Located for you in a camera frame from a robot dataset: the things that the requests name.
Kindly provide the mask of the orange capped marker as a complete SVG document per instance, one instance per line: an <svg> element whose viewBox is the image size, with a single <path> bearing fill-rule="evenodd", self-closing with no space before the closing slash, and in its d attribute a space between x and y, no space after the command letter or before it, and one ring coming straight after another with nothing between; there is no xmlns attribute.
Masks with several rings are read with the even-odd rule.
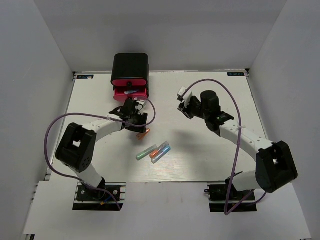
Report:
<svg viewBox="0 0 320 240"><path fill-rule="evenodd" d="M150 132L150 129L147 128L145 132L143 132L143 133L138 133L138 134L136 135L136 138L140 141L140 140L142 140L149 132Z"/></svg>

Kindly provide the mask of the blue clear-capped marker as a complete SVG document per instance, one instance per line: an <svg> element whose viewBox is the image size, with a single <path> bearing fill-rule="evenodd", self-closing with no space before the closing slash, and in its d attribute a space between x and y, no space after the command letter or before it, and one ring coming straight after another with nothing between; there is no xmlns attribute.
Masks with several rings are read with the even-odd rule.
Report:
<svg viewBox="0 0 320 240"><path fill-rule="evenodd" d="M159 151L159 153L154 158L151 159L151 162L155 164L162 157L164 157L170 150L171 150L171 147L169 145L165 146L162 150Z"/></svg>

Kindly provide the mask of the blue capped marker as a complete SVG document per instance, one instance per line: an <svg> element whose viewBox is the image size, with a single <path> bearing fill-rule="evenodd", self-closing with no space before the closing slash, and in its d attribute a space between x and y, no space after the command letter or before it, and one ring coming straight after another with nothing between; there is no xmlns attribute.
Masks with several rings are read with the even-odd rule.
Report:
<svg viewBox="0 0 320 240"><path fill-rule="evenodd" d="M127 91L124 92L124 94L125 95L132 95L132 94L137 93L137 92L139 92L139 90L137 90L137 89L136 90L127 90Z"/></svg>

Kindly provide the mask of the pink drawer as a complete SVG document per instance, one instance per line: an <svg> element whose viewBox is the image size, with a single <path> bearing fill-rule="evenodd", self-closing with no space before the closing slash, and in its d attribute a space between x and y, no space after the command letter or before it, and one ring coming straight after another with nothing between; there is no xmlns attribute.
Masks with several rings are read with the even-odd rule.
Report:
<svg viewBox="0 0 320 240"><path fill-rule="evenodd" d="M130 91L130 90L139 90L139 92L125 95L125 91ZM148 90L144 86L133 86L133 87L115 87L114 88L114 95L113 99L118 102L125 102L126 99L134 99L138 97L148 97Z"/></svg>
<svg viewBox="0 0 320 240"><path fill-rule="evenodd" d="M117 78L112 79L111 84L114 87L140 87L148 83L144 78Z"/></svg>

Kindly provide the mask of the pink top drawer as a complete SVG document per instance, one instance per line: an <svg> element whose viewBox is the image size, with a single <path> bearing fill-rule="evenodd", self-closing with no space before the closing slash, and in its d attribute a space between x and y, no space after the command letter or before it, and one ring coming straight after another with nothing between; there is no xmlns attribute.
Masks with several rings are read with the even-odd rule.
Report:
<svg viewBox="0 0 320 240"><path fill-rule="evenodd" d="M111 84L114 87L140 87L148 83L144 78L117 78L112 79Z"/></svg>

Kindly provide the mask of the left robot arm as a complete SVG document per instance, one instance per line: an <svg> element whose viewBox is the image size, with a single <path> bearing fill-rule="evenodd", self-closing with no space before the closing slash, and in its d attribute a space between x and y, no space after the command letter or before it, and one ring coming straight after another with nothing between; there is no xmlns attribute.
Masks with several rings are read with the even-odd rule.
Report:
<svg viewBox="0 0 320 240"><path fill-rule="evenodd" d="M105 196L106 181L92 164L96 143L122 130L145 133L147 120L144 104L128 98L122 106L96 121L83 125L70 123L57 147L55 158L76 174L88 188L90 196L99 200Z"/></svg>

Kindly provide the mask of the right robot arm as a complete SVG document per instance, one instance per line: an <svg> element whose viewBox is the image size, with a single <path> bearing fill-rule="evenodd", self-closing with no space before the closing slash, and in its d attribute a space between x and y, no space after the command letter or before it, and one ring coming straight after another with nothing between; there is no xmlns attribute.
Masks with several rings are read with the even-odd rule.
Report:
<svg viewBox="0 0 320 240"><path fill-rule="evenodd" d="M235 118L221 110L219 98L212 90L206 90L197 98L182 87L177 99L178 110L188 119L204 120L207 128L245 151L255 161L255 170L234 175L225 188L226 195L236 200L244 191L262 189L271 194L298 177L298 171L290 150L284 141L263 139L246 128L241 128Z"/></svg>

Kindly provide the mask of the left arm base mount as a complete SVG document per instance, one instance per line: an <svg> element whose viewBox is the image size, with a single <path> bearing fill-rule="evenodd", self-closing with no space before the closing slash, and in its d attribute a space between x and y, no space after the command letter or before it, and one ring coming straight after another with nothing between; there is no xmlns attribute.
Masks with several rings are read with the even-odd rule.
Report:
<svg viewBox="0 0 320 240"><path fill-rule="evenodd" d="M109 191L118 202L118 208L113 197L105 192L92 191L83 184L78 183L73 201L73 211L120 211L125 203L126 183L106 183L105 189Z"/></svg>

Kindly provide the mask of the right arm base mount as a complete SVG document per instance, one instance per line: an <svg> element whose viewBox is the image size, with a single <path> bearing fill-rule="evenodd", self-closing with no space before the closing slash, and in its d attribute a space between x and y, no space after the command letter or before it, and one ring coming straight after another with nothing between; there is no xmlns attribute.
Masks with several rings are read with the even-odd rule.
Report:
<svg viewBox="0 0 320 240"><path fill-rule="evenodd" d="M211 213L223 213L225 211L226 200L228 200L227 210L230 211L238 202L243 201L233 211L236 213L256 212L256 198L251 190L259 189L255 171L236 173L232 180L230 194L227 195L230 177L224 182L209 183L204 189L204 194L208 196L209 211Z"/></svg>

